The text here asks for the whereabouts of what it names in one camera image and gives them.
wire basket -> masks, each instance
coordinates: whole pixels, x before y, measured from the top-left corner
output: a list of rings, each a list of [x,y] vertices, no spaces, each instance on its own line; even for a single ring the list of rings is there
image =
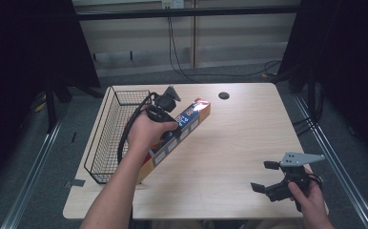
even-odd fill
[[[99,111],[100,120],[94,126],[94,138],[84,164],[97,183],[107,183],[118,166],[117,151],[125,125],[149,94],[150,91],[147,90],[115,91],[113,87],[105,94],[105,104]],[[124,145],[122,156],[128,150],[127,145]]]

wooden tabletop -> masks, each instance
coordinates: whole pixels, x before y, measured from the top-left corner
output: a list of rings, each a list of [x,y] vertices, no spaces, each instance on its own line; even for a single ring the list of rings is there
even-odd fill
[[[167,87],[113,88],[163,94]],[[181,102],[177,102],[172,116],[177,116],[198,97],[211,102],[211,114],[137,185],[133,218],[301,218],[290,200],[271,202],[265,195],[255,193],[250,185],[254,182],[269,186],[283,180],[280,170],[265,169],[263,161],[281,161],[287,151],[303,153],[276,86],[269,83],[180,84],[174,88]],[[219,98],[222,92],[230,97]],[[93,127],[98,125],[101,115],[105,114],[98,114]],[[89,146],[98,140],[95,133],[93,128],[75,177],[86,182],[83,187],[72,187],[64,208],[67,219],[85,217],[103,188],[84,169]]]

cardboard box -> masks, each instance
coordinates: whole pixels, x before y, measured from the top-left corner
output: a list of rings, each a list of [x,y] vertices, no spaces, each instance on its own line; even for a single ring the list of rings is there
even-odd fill
[[[147,177],[157,165],[168,156],[177,145],[183,141],[191,132],[193,132],[202,121],[204,121],[211,113],[211,103],[201,98],[197,98],[186,110],[175,118],[181,127],[181,136],[174,137],[169,133],[166,138],[155,144],[143,161],[139,171],[137,184]]]

